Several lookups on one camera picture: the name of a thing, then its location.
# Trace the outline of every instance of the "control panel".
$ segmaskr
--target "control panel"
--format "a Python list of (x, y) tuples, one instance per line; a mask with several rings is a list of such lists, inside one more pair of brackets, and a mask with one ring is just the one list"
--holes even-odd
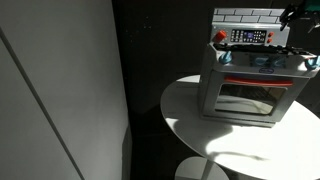
[(267, 31), (265, 30), (241, 30), (231, 31), (231, 42), (264, 43)]
[(290, 28), (280, 31), (282, 9), (217, 8), (211, 42), (286, 46)]

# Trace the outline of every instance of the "control knob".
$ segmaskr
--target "control knob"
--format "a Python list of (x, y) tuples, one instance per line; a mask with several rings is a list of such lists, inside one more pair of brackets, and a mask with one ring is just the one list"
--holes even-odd
[(320, 56), (316, 58), (307, 59), (305, 61), (305, 66), (308, 70), (315, 70), (320, 66)]
[(227, 51), (226, 53), (223, 53), (220, 57), (219, 57), (219, 62), (221, 64), (228, 64), (230, 63), (232, 60), (232, 56), (231, 56), (231, 51)]
[(213, 42), (220, 43), (227, 37), (227, 33), (224, 30), (220, 30), (213, 38)]

